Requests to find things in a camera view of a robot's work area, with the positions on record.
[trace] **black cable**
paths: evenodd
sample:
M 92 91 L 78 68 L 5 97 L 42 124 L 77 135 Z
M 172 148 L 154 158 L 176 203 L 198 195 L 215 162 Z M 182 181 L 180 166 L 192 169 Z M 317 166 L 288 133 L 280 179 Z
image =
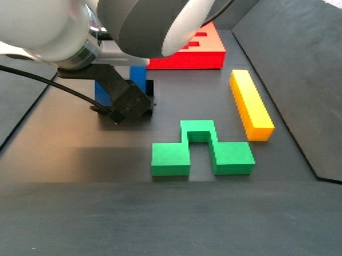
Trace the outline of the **black cable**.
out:
M 61 84 L 58 84 L 58 83 L 45 79 L 44 77 L 37 76 L 34 74 L 30 74 L 30 73 L 27 73 L 25 71 L 17 70 L 14 68 L 5 67 L 2 65 L 0 65 L 0 70 L 2 70 L 3 72 L 7 72 L 7 73 L 15 74 L 18 76 L 23 76 L 26 78 L 30 78 L 30 79 L 33 79 L 33 80 L 36 80 L 36 81 L 38 81 L 41 83 L 49 84 L 50 86 L 56 87 L 57 89 L 62 90 L 64 92 L 72 94 L 73 96 L 78 97 L 80 99 L 85 100 L 90 104 L 93 104 L 96 107 L 98 107 L 104 111 L 104 113 L 109 113 L 110 112 L 110 110 L 105 106 L 102 106 L 98 102 L 92 100 L 89 97 L 86 97 L 81 93 L 73 91 L 72 89 L 69 89 L 64 85 L 61 85 Z
M 207 18 L 201 27 L 204 27 L 212 20 L 215 20 L 220 16 L 220 14 L 228 9 L 232 2 L 233 2 L 233 0 L 227 1 L 227 3 L 221 6 L 221 8 L 217 10 L 217 12 L 209 18 Z

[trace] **green toy block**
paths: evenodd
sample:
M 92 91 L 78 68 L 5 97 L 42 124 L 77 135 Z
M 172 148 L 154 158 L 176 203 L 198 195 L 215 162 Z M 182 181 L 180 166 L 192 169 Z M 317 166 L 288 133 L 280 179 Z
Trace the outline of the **green toy block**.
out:
M 185 143 L 152 144 L 152 176 L 188 176 L 189 151 Z
M 217 141 L 215 123 L 212 120 L 181 120 L 181 142 L 213 142 Z
M 180 121 L 181 143 L 152 144 L 152 175 L 186 176 L 189 174 L 188 143 L 208 143 L 215 175 L 249 174 L 255 165 L 247 142 L 217 142 L 212 120 Z
M 215 143 L 212 151 L 212 169 L 215 175 L 251 173 L 255 161 L 247 142 Z

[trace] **gray surface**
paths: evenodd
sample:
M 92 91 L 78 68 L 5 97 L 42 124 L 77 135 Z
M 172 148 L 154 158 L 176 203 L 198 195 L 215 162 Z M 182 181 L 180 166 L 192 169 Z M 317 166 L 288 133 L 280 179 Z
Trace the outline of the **gray surface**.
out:
M 327 183 L 1 184 L 2 255 L 339 256 Z
M 88 103 L 49 88 L 38 107 L 0 153 L 0 180 L 29 182 L 149 182 L 150 144 L 178 141 L 178 121 L 215 120 L 220 141 L 247 141 L 228 87 L 232 68 L 251 71 L 276 131 L 267 143 L 252 143 L 251 176 L 215 177 L 207 145 L 190 145 L 189 181 L 313 180 L 295 142 L 229 32 L 221 31 L 228 54 L 224 69 L 153 71 L 154 113 L 118 127 L 88 110 Z M 93 96 L 89 81 L 58 80 Z
M 50 79 L 56 69 L 31 61 L 0 56 L 0 65 L 30 72 Z M 0 149 L 14 127 L 41 95 L 45 84 L 0 71 Z
M 209 14 L 213 14 L 225 2 L 227 0 L 216 0 Z M 257 2 L 259 0 L 235 0 L 227 11 L 215 19 L 216 28 L 231 30 Z
M 263 0 L 233 34 L 316 175 L 342 181 L 342 11 Z
M 340 255 L 340 186 L 313 179 L 233 37 L 220 34 L 223 71 L 149 73 L 150 120 L 116 127 L 49 88 L 0 153 L 1 255 Z M 212 118 L 220 140 L 245 140 L 232 67 L 249 69 L 276 125 L 271 140 L 251 144 L 252 175 L 215 179 L 207 147 L 193 144 L 189 181 L 212 182 L 149 182 L 150 142 L 177 141 L 180 119 Z M 62 83 L 92 95 L 89 82 Z

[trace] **red toy block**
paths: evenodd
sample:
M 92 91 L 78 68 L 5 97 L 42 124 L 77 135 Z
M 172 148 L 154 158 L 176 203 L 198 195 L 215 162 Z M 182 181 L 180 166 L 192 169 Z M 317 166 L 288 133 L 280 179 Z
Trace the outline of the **red toy block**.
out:
M 182 49 L 162 59 L 150 59 L 146 69 L 221 69 L 225 49 L 211 22 L 198 29 Z

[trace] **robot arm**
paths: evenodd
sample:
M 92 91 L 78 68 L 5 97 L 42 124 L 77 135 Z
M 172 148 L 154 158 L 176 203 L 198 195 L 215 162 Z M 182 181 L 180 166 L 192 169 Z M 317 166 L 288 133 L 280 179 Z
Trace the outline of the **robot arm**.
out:
M 58 68 L 86 67 L 101 55 L 105 27 L 122 52 L 172 55 L 198 29 L 215 0 L 15 0 L 0 9 L 0 41 Z

